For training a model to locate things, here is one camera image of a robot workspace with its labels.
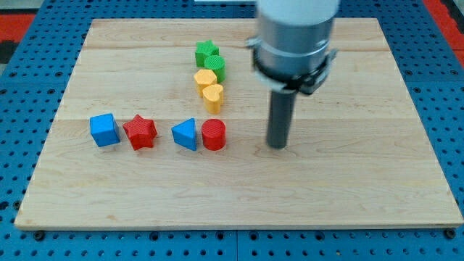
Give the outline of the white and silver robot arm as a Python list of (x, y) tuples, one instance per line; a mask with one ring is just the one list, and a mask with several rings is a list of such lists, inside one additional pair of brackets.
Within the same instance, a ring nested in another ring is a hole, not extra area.
[(249, 38), (257, 77), (274, 96), (313, 94), (326, 81), (339, 0), (259, 0), (257, 32)]

